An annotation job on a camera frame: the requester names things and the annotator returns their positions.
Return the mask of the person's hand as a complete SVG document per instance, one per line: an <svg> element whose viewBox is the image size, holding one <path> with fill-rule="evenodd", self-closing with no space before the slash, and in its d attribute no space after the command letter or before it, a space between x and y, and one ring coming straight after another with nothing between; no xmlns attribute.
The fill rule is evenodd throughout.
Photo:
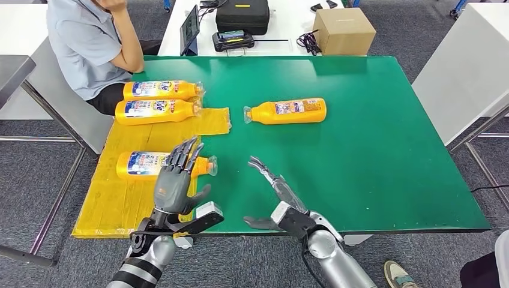
<svg viewBox="0 0 509 288"><path fill-rule="evenodd" d="M111 13L125 10L127 7L126 0L96 0L96 2L99 6Z"/></svg>

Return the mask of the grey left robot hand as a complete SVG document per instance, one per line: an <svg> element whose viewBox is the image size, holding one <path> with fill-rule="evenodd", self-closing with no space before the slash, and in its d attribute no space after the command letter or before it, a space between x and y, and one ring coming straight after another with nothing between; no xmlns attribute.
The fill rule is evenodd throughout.
<svg viewBox="0 0 509 288"><path fill-rule="evenodd" d="M211 184L203 186L200 192L187 195L191 172L204 146L195 146L197 136L183 141L174 147L158 174L154 187L154 207L168 214L186 215L199 206L211 191Z"/></svg>

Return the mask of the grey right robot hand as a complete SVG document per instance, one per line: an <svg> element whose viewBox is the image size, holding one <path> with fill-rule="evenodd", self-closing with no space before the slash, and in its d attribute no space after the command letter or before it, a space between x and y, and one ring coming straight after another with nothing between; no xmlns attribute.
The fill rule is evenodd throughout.
<svg viewBox="0 0 509 288"><path fill-rule="evenodd" d="M282 175L276 176L275 174L273 174L259 158L254 156L250 156L248 165L256 168L260 174L264 175L264 177L270 183L270 185L272 186L273 190L276 193L276 196L279 198L281 202L285 202L288 207L292 207L296 209L298 212L308 214L309 210L305 207L303 202L294 193L294 191L291 189L291 187L288 185L288 183L286 182ZM276 216L279 216L279 218L277 218L277 221L274 221L272 217L253 218L250 216L245 216L243 220L252 229L283 231L283 229L281 229L278 226L278 223L282 219L282 216L284 216L284 213L280 208L276 208L275 212Z"/></svg>

